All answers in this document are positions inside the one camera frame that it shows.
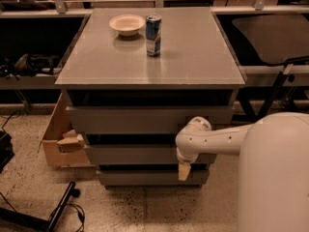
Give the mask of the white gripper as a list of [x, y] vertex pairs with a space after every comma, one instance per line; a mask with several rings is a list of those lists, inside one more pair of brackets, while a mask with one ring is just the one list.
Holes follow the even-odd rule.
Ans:
[[185, 181], [190, 173], [191, 163], [195, 162], [198, 158], [197, 153], [187, 152], [178, 148], [176, 150], [177, 159], [179, 163], [179, 180]]

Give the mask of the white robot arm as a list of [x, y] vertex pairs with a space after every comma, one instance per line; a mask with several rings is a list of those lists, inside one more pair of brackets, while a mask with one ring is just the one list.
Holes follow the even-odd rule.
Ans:
[[309, 115], [281, 112], [213, 130], [193, 118], [176, 136], [179, 179], [201, 154], [239, 156], [238, 232], [309, 232]]

